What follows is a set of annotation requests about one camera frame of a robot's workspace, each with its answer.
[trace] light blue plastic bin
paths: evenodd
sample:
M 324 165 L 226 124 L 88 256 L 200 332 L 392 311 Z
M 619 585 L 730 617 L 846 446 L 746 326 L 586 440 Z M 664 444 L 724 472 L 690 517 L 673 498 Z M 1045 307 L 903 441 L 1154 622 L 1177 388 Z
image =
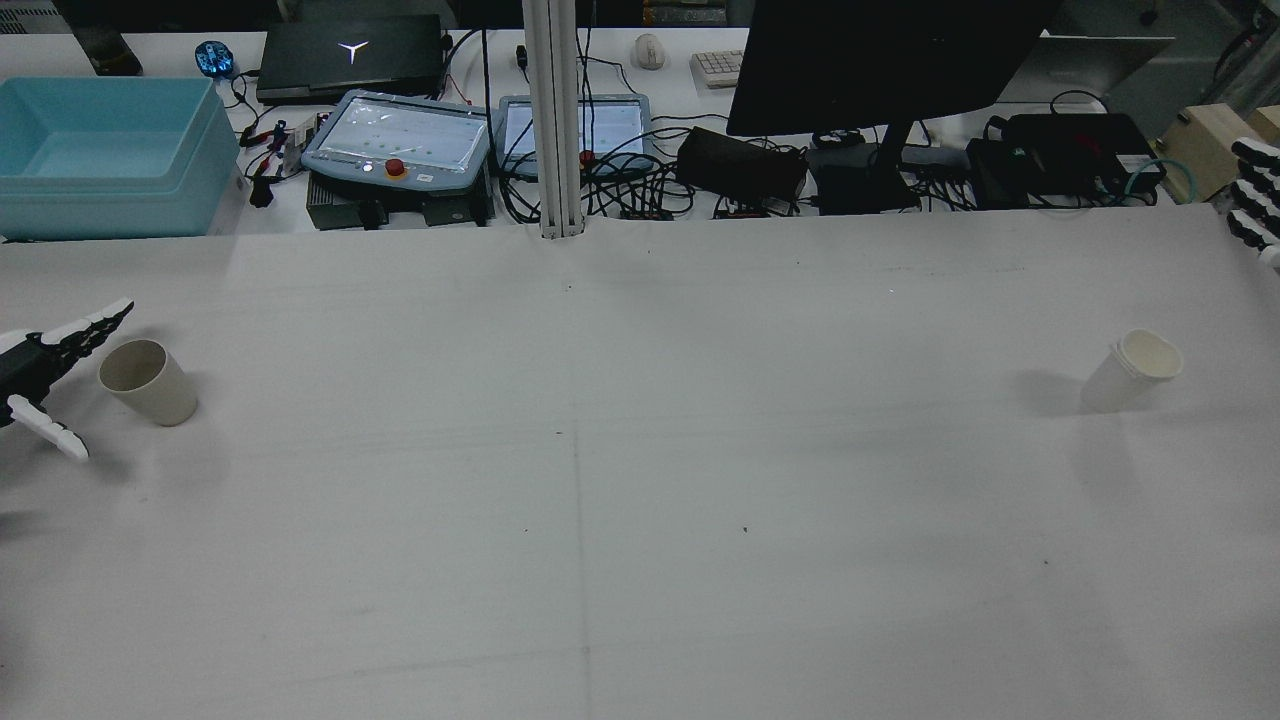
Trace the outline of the light blue plastic bin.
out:
M 209 78 L 0 82 L 0 234 L 205 234 L 239 145 Z

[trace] beige cup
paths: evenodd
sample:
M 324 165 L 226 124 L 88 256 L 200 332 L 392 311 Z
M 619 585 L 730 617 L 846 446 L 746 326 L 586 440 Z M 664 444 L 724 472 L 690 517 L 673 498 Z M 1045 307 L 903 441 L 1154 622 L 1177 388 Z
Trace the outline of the beige cup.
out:
M 1183 372 L 1183 356 L 1167 340 L 1147 329 L 1125 333 L 1080 391 L 1097 413 L 1123 410 L 1139 395 Z
M 157 425 L 177 425 L 196 411 L 196 388 L 173 355 L 154 340 L 131 340 L 102 359 L 97 382 Z

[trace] white keyboard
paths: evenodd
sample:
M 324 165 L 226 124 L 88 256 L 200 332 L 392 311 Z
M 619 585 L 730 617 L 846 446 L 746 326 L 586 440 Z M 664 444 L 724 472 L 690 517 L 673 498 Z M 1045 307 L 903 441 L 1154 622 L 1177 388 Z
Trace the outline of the white keyboard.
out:
M 733 87 L 737 85 L 737 72 L 742 69 L 741 50 L 710 50 L 694 53 L 689 59 L 694 77 L 707 87 Z

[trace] laptop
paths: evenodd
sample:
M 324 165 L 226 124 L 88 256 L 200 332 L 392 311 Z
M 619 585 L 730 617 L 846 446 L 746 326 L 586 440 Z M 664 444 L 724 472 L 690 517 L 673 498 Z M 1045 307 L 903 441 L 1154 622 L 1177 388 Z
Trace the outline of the laptop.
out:
M 430 95 L 443 64 L 439 15 L 275 23 L 266 31 L 257 100 L 332 105 L 357 88 Z
M 998 102 L 1048 102 L 1068 90 L 1085 90 L 1103 97 L 1174 40 L 1042 36 L 1000 94 Z

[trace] white mouse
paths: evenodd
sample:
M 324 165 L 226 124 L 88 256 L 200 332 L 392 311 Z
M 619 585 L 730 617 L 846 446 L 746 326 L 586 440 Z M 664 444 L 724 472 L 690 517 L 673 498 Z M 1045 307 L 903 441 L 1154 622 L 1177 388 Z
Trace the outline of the white mouse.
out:
M 631 54 L 631 60 L 637 68 L 657 70 L 667 64 L 667 51 L 662 49 L 657 35 L 646 32 L 636 37 L 636 47 Z

